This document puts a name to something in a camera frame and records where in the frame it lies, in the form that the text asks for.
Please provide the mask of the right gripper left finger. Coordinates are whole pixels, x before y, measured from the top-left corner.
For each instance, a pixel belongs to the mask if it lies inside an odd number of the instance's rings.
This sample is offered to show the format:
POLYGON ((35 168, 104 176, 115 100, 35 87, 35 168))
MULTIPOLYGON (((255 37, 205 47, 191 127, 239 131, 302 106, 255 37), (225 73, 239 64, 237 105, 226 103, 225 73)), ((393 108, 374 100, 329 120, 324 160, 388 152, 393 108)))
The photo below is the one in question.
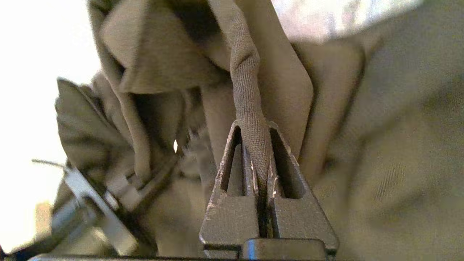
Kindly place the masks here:
POLYGON ((199 240, 210 259, 238 259, 242 245, 260 236, 257 180, 235 121, 207 204, 199 240))

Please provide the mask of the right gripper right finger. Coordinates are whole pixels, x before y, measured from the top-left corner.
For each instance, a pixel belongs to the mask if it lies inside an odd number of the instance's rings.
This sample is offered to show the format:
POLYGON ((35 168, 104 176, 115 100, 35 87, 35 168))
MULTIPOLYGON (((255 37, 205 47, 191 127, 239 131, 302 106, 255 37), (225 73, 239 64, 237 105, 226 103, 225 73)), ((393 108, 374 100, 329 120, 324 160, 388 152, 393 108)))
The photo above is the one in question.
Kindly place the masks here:
POLYGON ((334 261, 339 240, 303 177, 289 143, 269 122, 266 233, 242 245, 242 258, 259 261, 334 261))

